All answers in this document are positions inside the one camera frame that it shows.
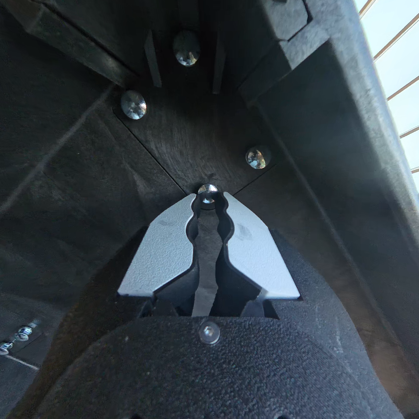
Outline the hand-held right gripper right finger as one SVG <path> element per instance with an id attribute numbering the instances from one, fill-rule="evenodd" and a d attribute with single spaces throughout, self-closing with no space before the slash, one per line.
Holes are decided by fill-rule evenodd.
<path id="1" fill-rule="evenodd" d="M 300 292 L 266 224 L 228 192 L 215 202 L 222 248 L 216 261 L 213 317 L 276 318 L 273 301 Z"/>

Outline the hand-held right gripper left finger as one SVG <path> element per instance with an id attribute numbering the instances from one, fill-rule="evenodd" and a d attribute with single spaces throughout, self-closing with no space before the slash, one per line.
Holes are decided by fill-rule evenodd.
<path id="1" fill-rule="evenodd" d="M 199 285 L 195 244 L 200 201 L 191 193 L 149 225 L 118 288 L 122 297 L 167 301 L 180 316 L 191 316 Z"/>

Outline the round head silver screw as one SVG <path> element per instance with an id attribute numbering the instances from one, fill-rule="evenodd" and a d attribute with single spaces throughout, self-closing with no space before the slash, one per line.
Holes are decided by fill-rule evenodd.
<path id="1" fill-rule="evenodd" d="M 200 42 L 195 32 L 181 30 L 173 40 L 173 52 L 182 66 L 194 66 L 201 55 Z"/>
<path id="2" fill-rule="evenodd" d="M 266 145 L 253 146 L 246 151 L 245 160 L 255 170 L 265 169 L 271 161 L 271 150 Z"/>
<path id="3" fill-rule="evenodd" d="M 197 195 L 203 205 L 212 205 L 218 196 L 218 188 L 210 183 L 203 184 L 199 187 Z"/>
<path id="4" fill-rule="evenodd" d="M 120 105 L 123 113 L 133 120 L 143 118 L 147 112 L 147 104 L 143 95 L 135 90 L 123 92 Z"/>

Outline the black plastic chair seat shell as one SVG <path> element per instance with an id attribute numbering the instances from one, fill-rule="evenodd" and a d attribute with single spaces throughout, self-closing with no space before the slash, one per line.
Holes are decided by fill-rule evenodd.
<path id="1" fill-rule="evenodd" d="M 276 318 L 213 317 L 200 199 L 192 315 L 118 295 L 206 183 L 269 228 Z M 418 418 L 418 191 L 354 1 L 1 1 L 3 341 L 1 418 Z"/>

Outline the bright window with thin bars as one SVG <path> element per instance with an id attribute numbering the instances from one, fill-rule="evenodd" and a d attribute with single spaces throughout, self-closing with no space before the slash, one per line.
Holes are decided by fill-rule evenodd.
<path id="1" fill-rule="evenodd" d="M 419 2 L 355 0 L 383 94 L 419 188 Z"/>

